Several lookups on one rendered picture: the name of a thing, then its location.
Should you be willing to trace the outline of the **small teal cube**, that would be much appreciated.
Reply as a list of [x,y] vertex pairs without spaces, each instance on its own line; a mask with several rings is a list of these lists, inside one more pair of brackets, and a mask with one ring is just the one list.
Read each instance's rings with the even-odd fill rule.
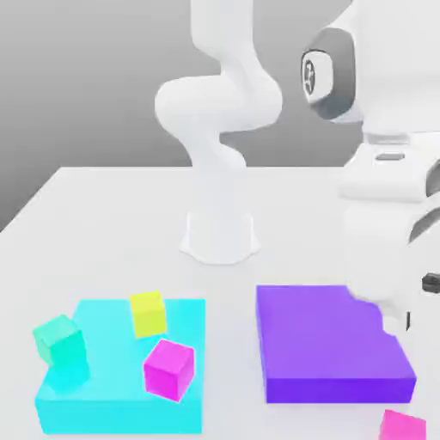
[[49,367],[60,370],[86,360],[83,332],[67,315],[58,315],[33,330],[37,351]]

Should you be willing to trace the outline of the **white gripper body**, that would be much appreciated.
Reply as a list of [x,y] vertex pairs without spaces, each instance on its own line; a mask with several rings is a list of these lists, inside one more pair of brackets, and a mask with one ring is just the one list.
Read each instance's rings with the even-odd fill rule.
[[349,283],[347,287],[353,297],[378,307],[385,333],[400,338],[411,326],[412,304],[405,291],[384,284]]

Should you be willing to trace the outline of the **large purple box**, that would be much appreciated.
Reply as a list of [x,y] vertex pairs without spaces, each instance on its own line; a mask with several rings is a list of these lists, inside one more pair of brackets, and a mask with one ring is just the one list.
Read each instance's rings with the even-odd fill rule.
[[378,307],[344,285],[259,285],[256,324],[269,404],[406,404],[417,377]]

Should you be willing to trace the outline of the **small pink cube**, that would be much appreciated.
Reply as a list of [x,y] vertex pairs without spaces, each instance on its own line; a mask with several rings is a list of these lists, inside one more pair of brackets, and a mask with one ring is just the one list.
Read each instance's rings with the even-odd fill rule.
[[378,440],[426,440],[426,421],[386,410],[382,416]]

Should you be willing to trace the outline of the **small yellow cube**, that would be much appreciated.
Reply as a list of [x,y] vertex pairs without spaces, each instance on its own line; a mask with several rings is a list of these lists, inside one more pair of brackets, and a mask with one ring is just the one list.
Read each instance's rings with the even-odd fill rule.
[[137,339],[167,332],[166,309],[158,290],[130,295],[130,305]]

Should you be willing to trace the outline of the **large cyan box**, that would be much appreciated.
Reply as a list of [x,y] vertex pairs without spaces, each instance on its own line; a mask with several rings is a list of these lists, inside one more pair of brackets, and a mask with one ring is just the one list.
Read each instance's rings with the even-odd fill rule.
[[35,396],[47,435],[200,434],[205,379],[205,300],[165,300],[165,339],[195,350],[195,377],[179,402],[144,386],[143,363],[159,341],[134,335],[126,299],[83,299],[73,315],[87,359],[49,369]]

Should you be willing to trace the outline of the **small magenta cube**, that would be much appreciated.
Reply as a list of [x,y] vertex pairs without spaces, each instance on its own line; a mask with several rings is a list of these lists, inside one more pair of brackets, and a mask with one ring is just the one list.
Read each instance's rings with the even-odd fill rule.
[[148,393],[180,402],[195,374],[195,350],[160,339],[144,360],[144,386]]

